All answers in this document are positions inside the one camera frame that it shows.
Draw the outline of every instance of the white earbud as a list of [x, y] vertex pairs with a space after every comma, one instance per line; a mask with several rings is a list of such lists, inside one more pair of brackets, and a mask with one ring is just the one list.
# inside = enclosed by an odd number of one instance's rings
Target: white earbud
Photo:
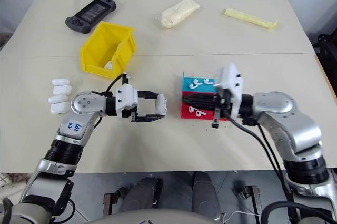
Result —
[[197, 117], [201, 117], [201, 115], [206, 115], [206, 113], [198, 110], [198, 111], [195, 113], [195, 115], [196, 115]]
[[195, 110], [198, 111], [197, 108], [189, 106], [189, 113], [193, 113]]
[[193, 85], [193, 83], [190, 83], [190, 84], [189, 84], [189, 88], [190, 88], [191, 90], [193, 90], [193, 89], [195, 89], [195, 88], [198, 88], [198, 85]]
[[194, 79], [194, 80], [193, 80], [193, 83], [194, 83], [195, 85], [201, 85], [201, 84], [202, 84], [202, 83], [199, 82], [198, 79]]
[[213, 82], [209, 82], [209, 79], [208, 79], [208, 78], [205, 78], [205, 79], [204, 79], [204, 84], [213, 84]]

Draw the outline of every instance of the white packaged item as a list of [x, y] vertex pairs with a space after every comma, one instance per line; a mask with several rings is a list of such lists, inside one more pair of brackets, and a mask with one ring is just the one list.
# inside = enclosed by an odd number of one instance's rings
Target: white packaged item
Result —
[[69, 85], [70, 81], [67, 78], [52, 79], [52, 85]]
[[61, 102], [66, 102], [66, 101], [68, 101], [68, 97], [64, 94], [51, 96], [50, 98], [48, 98], [49, 104], [56, 104], [56, 103], [61, 103]]
[[182, 0], [160, 14], [160, 23], [164, 28], [172, 28], [199, 8], [200, 5], [193, 0]]
[[54, 86], [53, 88], [53, 94], [54, 95], [69, 95], [72, 92], [72, 87], [70, 85], [60, 85], [60, 86]]
[[69, 102], [51, 104], [51, 114], [64, 114], [70, 110]]

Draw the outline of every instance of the gray metal part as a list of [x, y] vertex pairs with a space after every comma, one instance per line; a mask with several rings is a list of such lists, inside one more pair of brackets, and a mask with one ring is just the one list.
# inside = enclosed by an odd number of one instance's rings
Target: gray metal part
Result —
[[25, 189], [22, 192], [20, 202], [22, 202], [22, 200], [25, 198], [27, 192], [41, 173], [64, 175], [67, 171], [72, 171], [73, 173], [75, 173], [76, 168], [77, 165], [62, 164], [52, 162], [46, 159], [41, 159], [34, 173], [31, 175], [31, 178], [29, 179]]
[[310, 161], [322, 156], [319, 126], [298, 110], [290, 96], [282, 92], [255, 94], [253, 116], [269, 131], [284, 160]]
[[37, 195], [50, 198], [55, 202], [58, 202], [60, 195], [62, 194], [62, 191], [67, 183], [68, 179], [38, 177], [30, 186], [29, 190], [26, 193], [26, 197], [29, 195]]
[[72, 110], [80, 115], [98, 112], [100, 113], [100, 116], [105, 116], [105, 106], [106, 98], [104, 96], [94, 94], [88, 91], [79, 92], [71, 100]]
[[192, 212], [220, 222], [220, 204], [211, 178], [205, 172], [195, 174], [192, 194]]
[[194, 212], [174, 209], [143, 209], [118, 213], [93, 221], [95, 224], [215, 224], [218, 223]]
[[291, 181], [288, 176], [286, 180], [292, 188], [295, 195], [295, 202], [305, 204], [310, 207], [320, 206], [321, 208], [332, 211], [333, 218], [337, 220], [337, 187], [331, 173], [328, 169], [329, 178], [319, 184], [299, 184]]
[[152, 208], [156, 186], [156, 178], [142, 179], [131, 188], [118, 212]]
[[[86, 115], [80, 115], [75, 112], [70, 112], [62, 121], [59, 130], [56, 132], [55, 139], [65, 141], [70, 144], [85, 146], [94, 131], [94, 123], [98, 117], [99, 112], [92, 112]], [[69, 122], [78, 122], [82, 125], [82, 129], [77, 133], [69, 130]]]
[[48, 224], [51, 214], [36, 204], [19, 203], [12, 207], [10, 223], [17, 224]]

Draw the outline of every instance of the clear plastic bag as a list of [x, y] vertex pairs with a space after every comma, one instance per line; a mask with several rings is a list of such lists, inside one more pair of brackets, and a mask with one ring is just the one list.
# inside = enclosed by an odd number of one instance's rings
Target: clear plastic bag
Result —
[[182, 0], [158, 14], [156, 19], [160, 22], [162, 27], [172, 28], [199, 8], [200, 5], [193, 0]]

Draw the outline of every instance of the small white object in bin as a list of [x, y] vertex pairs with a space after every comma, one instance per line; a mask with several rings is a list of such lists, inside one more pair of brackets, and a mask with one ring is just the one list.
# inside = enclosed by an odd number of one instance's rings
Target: small white object in bin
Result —
[[193, 85], [193, 83], [190, 83], [190, 84], [189, 84], [189, 88], [190, 88], [191, 90], [193, 90], [193, 89], [198, 88], [198, 85]]
[[189, 106], [189, 113], [193, 113], [194, 111], [198, 111], [199, 109]]
[[166, 104], [167, 104], [167, 98], [164, 96], [164, 94], [159, 94], [155, 101], [156, 114], [166, 115], [167, 113]]
[[52, 79], [52, 85], [69, 85], [70, 81], [67, 78], [57, 78], [57, 79]]
[[213, 84], [213, 82], [210, 82], [210, 80], [208, 78], [204, 79], [204, 84]]
[[195, 85], [201, 85], [201, 84], [202, 84], [202, 83], [199, 82], [198, 79], [194, 79], [194, 80], [193, 80], [193, 83], [194, 83]]
[[105, 64], [104, 68], [107, 69], [107, 70], [112, 70], [112, 61], [108, 61]]
[[201, 115], [206, 115], [206, 113], [205, 113], [205, 112], [202, 112], [202, 111], [197, 111], [197, 112], [195, 113], [195, 115], [196, 115], [197, 117], [201, 117]]
[[56, 103], [61, 103], [61, 102], [66, 102], [66, 101], [68, 101], [68, 97], [64, 94], [51, 96], [50, 98], [48, 98], [49, 104], [56, 104]]
[[72, 92], [72, 87], [70, 85], [60, 85], [60, 86], [54, 86], [53, 88], [53, 94], [54, 95], [70, 95]]
[[51, 114], [64, 114], [70, 110], [69, 102], [51, 104]]

